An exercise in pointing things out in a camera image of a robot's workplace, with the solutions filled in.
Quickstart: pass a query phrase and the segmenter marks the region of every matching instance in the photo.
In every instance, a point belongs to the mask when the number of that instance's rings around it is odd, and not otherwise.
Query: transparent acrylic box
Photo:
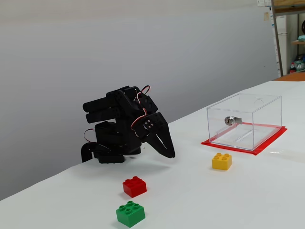
[[[281,129],[282,97],[237,94],[209,106],[207,116],[210,143],[254,150]]]

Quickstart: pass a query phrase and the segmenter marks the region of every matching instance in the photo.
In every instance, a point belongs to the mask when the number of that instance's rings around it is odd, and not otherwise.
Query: green lego brick
[[[116,216],[120,223],[130,228],[145,219],[144,208],[132,201],[128,201],[126,205],[120,206],[116,210]]]

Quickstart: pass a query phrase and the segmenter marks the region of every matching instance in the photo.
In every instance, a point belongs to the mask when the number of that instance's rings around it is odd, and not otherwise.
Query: white table
[[[258,156],[201,145],[208,138],[203,108],[170,124],[176,158],[144,144],[122,164],[95,159],[69,168],[1,201],[0,228],[126,229],[115,210],[131,200],[122,182],[133,176],[148,187],[132,199],[146,213],[135,229],[303,228],[305,83],[267,82],[244,92],[283,96],[288,130]],[[211,168],[217,152],[232,155],[228,171]]]

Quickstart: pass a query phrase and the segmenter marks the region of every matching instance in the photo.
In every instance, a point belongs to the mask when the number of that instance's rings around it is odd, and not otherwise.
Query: red wire
[[[88,142],[91,142],[91,141],[89,141],[89,140],[85,137],[85,133],[86,133],[88,130],[86,130],[86,131],[84,132],[84,138],[85,138]]]
[[[151,87],[150,87],[149,85],[143,87],[143,89],[142,89],[140,92],[137,93],[136,98],[137,98],[139,104],[141,104],[141,102],[140,102],[140,100],[139,100],[139,95],[140,95],[141,93],[143,93],[143,91],[144,91],[146,88],[148,88],[148,90],[147,90],[144,94],[148,93],[149,90],[151,89]],[[140,119],[142,119],[142,118],[144,118],[145,116],[147,116],[147,110],[146,110],[144,107],[143,107],[143,111],[144,111],[144,115],[141,115],[141,116],[138,117],[136,120],[134,120],[134,122],[133,122],[132,125],[130,126],[130,128],[131,128],[133,131],[134,131],[133,126],[134,126]]]
[[[147,90],[144,94],[148,93],[148,92],[150,91],[150,89],[151,89],[151,87],[150,87],[149,85],[143,87],[143,89],[141,90],[141,92],[143,92],[144,89],[146,89],[146,88],[148,88],[148,90]]]

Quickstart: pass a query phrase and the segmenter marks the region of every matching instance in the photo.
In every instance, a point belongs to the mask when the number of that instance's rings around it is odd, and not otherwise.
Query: white wall
[[[150,84],[171,122],[275,79],[267,10],[256,0],[0,3],[0,199],[81,162],[93,126],[82,104],[108,91]]]

